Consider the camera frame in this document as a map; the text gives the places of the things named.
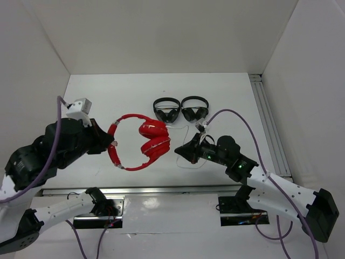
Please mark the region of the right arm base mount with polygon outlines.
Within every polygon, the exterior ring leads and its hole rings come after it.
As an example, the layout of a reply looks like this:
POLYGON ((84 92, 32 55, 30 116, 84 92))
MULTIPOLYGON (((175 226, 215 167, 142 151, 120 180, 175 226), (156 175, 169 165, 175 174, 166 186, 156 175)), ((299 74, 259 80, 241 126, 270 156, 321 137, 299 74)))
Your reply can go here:
POLYGON ((249 194, 253 188, 242 186, 234 196, 219 196, 215 209, 220 213, 220 225, 249 226, 269 224, 268 214, 264 210, 253 209, 248 204, 249 194))

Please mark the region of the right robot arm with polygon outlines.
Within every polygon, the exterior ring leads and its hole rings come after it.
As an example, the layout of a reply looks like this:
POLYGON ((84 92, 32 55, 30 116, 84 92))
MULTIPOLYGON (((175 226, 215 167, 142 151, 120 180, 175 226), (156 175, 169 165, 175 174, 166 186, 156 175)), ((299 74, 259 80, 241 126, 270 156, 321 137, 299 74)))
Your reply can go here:
POLYGON ((308 189, 276 174, 265 173, 256 161, 241 154, 240 146, 228 135, 211 144, 197 133, 191 141, 177 147, 175 153, 192 164, 205 159, 225 166, 226 175, 242 184, 235 199, 240 211, 253 208, 283 216, 301 224, 302 230, 317 241, 328 242, 339 217, 329 191, 308 189))

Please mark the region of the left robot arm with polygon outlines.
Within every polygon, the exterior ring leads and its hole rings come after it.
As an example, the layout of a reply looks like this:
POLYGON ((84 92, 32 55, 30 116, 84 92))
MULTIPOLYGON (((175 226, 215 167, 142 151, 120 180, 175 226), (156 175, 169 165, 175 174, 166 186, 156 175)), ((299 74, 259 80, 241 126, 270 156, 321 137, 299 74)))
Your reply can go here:
POLYGON ((100 154, 113 142, 94 119, 84 126, 81 120, 62 118, 49 124, 44 135, 17 149, 5 166, 1 187, 1 254, 30 246, 49 228, 80 214, 101 215, 113 202, 97 187, 55 205, 30 208, 35 195, 47 180, 84 154, 100 154))

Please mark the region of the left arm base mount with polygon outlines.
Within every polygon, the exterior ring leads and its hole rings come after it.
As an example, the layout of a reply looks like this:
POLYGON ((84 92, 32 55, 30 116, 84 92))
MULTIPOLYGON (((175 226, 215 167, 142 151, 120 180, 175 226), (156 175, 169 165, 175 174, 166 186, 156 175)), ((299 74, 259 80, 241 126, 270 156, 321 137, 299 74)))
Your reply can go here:
POLYGON ((110 225, 110 228, 122 228, 125 197, 118 195, 105 195, 99 188, 86 189, 96 202, 90 213, 77 215, 73 218, 73 226, 76 229, 102 229, 110 225))

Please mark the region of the red over-ear headphones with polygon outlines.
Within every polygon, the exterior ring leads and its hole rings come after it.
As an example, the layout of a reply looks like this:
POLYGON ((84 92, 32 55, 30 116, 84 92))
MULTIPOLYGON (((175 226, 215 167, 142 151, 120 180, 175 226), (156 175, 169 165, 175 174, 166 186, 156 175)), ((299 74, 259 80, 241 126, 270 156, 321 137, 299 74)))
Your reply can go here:
POLYGON ((119 123, 125 119, 130 118, 138 118, 144 120, 144 123, 139 127, 138 131, 143 137, 149 139, 148 142, 141 146, 141 153, 148 157, 149 161, 133 168, 124 167, 121 164, 120 158, 116 151, 115 140, 108 146, 107 152, 111 162, 115 167, 133 172, 147 168, 158 158, 166 154, 170 150, 170 137, 165 123, 142 114, 134 113, 125 114, 114 121, 110 125, 107 133, 109 135, 115 136, 115 132, 118 128, 119 123))

